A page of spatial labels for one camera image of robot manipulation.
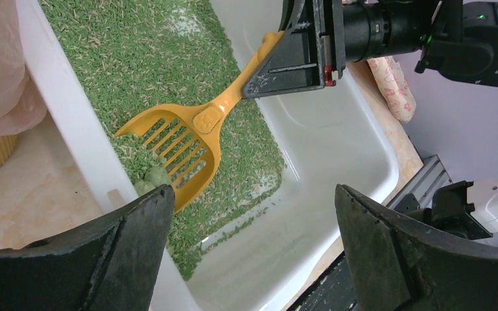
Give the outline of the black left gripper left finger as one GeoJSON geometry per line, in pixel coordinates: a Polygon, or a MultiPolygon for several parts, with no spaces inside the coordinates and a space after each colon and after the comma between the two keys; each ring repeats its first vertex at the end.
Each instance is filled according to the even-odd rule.
{"type": "Polygon", "coordinates": [[[0,249],[0,310],[148,310],[174,203],[162,185],[58,235],[0,249]]]}

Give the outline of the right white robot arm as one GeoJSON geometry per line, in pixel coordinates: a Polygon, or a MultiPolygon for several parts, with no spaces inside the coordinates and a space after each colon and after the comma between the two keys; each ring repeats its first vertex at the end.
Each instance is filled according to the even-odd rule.
{"type": "Polygon", "coordinates": [[[285,1],[244,98],[332,87],[367,64],[390,114],[458,177],[498,173],[498,1],[285,1]]]}

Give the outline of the yellow plastic litter scoop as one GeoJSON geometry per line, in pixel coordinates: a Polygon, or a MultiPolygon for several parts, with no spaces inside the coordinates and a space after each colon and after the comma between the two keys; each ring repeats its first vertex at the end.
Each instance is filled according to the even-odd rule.
{"type": "Polygon", "coordinates": [[[144,145],[166,159],[168,175],[176,194],[174,210],[181,211],[197,198],[215,177],[221,160],[220,131],[236,104],[243,99],[243,87],[278,44],[284,32],[269,32],[257,52],[239,76],[219,95],[206,104],[183,106],[160,104],[142,111],[121,128],[115,136],[145,135],[159,121],[164,123],[151,132],[144,145]]]}

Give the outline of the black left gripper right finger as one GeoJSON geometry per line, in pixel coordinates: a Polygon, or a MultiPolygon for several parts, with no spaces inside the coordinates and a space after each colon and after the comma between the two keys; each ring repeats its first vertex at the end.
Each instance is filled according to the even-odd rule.
{"type": "Polygon", "coordinates": [[[498,248],[337,185],[335,209],[361,310],[498,310],[498,248]]]}

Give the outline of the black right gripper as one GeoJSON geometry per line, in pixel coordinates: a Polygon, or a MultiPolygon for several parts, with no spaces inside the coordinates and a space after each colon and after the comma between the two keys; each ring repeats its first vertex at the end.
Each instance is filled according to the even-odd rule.
{"type": "Polygon", "coordinates": [[[348,62],[422,49],[437,1],[284,1],[281,39],[243,87],[246,99],[335,86],[348,62]]]}

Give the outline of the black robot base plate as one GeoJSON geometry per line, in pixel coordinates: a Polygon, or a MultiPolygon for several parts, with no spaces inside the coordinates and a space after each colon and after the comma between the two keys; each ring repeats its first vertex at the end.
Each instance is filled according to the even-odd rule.
{"type": "Polygon", "coordinates": [[[288,310],[297,311],[358,309],[348,261],[344,252],[288,307],[288,310]]]}

